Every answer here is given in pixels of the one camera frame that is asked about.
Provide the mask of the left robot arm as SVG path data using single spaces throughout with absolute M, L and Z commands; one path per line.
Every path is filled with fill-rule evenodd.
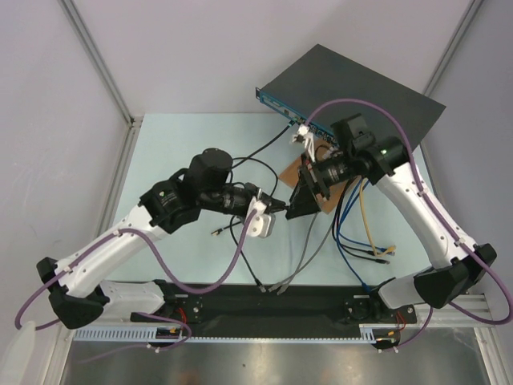
M 207 148 L 187 168 L 154 184 L 128 215 L 88 246 L 61 260 L 43 258 L 37 270 L 58 320 L 70 330 L 98 319 L 167 321 L 176 313 L 174 287 L 189 294 L 219 287 L 226 274 L 205 288 L 187 286 L 176 277 L 137 283 L 106 277 L 144 247 L 153 249 L 158 240 L 197 221 L 203 210 L 243 219 L 242 238 L 267 237 L 274 214 L 287 205 L 254 184 L 229 182 L 232 164 L 227 152 Z

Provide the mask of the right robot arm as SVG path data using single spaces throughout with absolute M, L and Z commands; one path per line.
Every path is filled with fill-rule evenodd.
M 340 153 L 317 159 L 313 133 L 305 124 L 293 134 L 303 144 L 306 161 L 297 169 L 298 182 L 289 200 L 288 219 L 320 211 L 330 188 L 356 176 L 366 178 L 395 205 L 424 247 L 430 267 L 382 283 L 369 302 L 378 322 L 388 322 L 398 308 L 426 303 L 441 309 L 488 273 L 497 253 L 478 245 L 462 230 L 426 187 L 408 147 L 397 137 L 377 141 L 361 115 L 333 125 Z

